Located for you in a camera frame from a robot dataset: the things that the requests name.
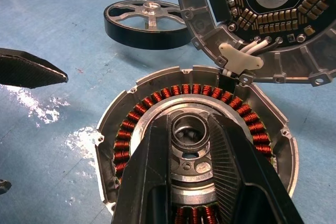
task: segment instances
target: black circuit board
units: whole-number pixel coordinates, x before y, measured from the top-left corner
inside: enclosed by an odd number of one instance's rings
[[[280,47],[306,41],[325,30],[335,19],[335,0],[227,0],[234,33],[246,42],[256,36],[283,39]]]

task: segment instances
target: copper coil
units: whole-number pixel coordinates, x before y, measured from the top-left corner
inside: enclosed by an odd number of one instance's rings
[[[131,138],[132,132],[129,131],[124,131],[124,130],[119,130],[117,133],[117,138],[121,139],[130,139]]]
[[[127,165],[127,162],[123,162],[114,166],[115,174],[121,173]]]
[[[124,120],[120,126],[127,130],[133,130],[135,128],[135,123],[128,120]]]
[[[215,212],[211,207],[205,207],[205,223],[216,224]]]
[[[251,112],[251,107],[248,104],[243,104],[237,109],[239,115],[245,115]]]
[[[224,94],[222,94],[222,96],[220,97],[220,100],[225,103],[228,103],[228,101],[231,100],[231,98],[232,94],[228,91],[225,91]]]
[[[222,90],[220,88],[214,88],[212,91],[211,97],[218,99],[222,94]]]
[[[173,95],[179,95],[179,94],[181,94],[180,86],[178,86],[178,85],[172,86],[172,94]]]
[[[267,156],[272,155],[272,149],[268,145],[256,145],[255,147],[259,152]]]
[[[128,117],[130,120],[137,122],[137,121],[140,119],[141,115],[139,115],[139,114],[137,114],[137,113],[131,111],[130,113],[128,113],[127,117]]]
[[[189,224],[199,224],[197,208],[192,208],[189,217]]]
[[[208,97],[211,95],[212,87],[209,85],[204,85],[202,89],[202,94],[207,95]]]
[[[259,119],[259,116],[256,112],[252,112],[247,114],[246,116],[243,116],[243,119],[245,121],[245,123],[252,123],[255,122]]]
[[[162,99],[162,96],[160,95],[160,93],[158,92],[154,92],[152,94],[152,98],[155,102],[161,102],[163,99]]]
[[[193,94],[201,94],[201,85],[194,84],[192,92]]]
[[[113,149],[125,149],[130,147],[129,141],[117,140],[114,142]]]
[[[152,99],[150,99],[149,97],[146,97],[145,99],[143,99],[142,103],[143,103],[147,108],[150,108],[151,106],[154,105],[154,102],[153,102]]]
[[[267,133],[255,134],[255,135],[252,135],[252,137],[253,137],[253,142],[257,144],[270,142],[269,135]]]
[[[147,108],[138,103],[136,106],[134,106],[134,110],[143,115],[147,111]]]
[[[172,94],[170,92],[170,90],[168,88],[164,88],[161,90],[161,95],[164,97],[164,98],[168,98],[168,97],[171,97]]]
[[[120,161],[123,159],[130,158],[130,153],[128,151],[115,152],[113,154],[113,161]]]
[[[177,209],[174,224],[185,224],[183,212],[184,211],[182,207]]]
[[[182,94],[190,94],[190,86],[189,84],[182,85]]]
[[[243,101],[239,97],[234,97],[233,100],[229,103],[229,106],[234,110],[237,109]]]
[[[248,126],[251,133],[264,131],[266,128],[262,122],[253,123]]]

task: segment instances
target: pulley wheel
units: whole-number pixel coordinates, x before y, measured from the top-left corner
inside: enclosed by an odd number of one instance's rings
[[[126,25],[130,18],[144,18],[143,28]],[[127,0],[114,3],[104,11],[105,31],[110,38],[126,46],[163,50],[188,44],[191,36],[181,18],[178,5],[156,0]],[[177,28],[158,27],[160,19],[176,22]]]

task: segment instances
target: blue workbench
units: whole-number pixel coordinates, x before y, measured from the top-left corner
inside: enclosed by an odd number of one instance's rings
[[[69,76],[35,90],[0,86],[0,178],[13,183],[0,196],[1,224],[110,223],[91,153],[105,108],[151,72],[213,66],[191,45],[147,51],[112,41],[103,10],[117,1],[0,0],[0,47],[45,58]],[[259,86],[298,141],[300,214],[306,223],[335,223],[336,82]]]

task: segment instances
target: dark plastic piece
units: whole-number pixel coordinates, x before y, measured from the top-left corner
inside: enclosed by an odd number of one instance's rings
[[[232,120],[210,115],[210,152],[225,223],[303,223],[272,165]],[[235,198],[227,204],[229,196]]]
[[[0,48],[0,84],[33,89],[67,81],[66,73],[44,59]]]
[[[5,194],[12,187],[9,181],[0,179],[0,195]]]
[[[232,19],[226,0],[209,0],[209,2],[217,22]]]
[[[171,223],[170,128],[162,116],[147,129],[123,172],[112,224]]]

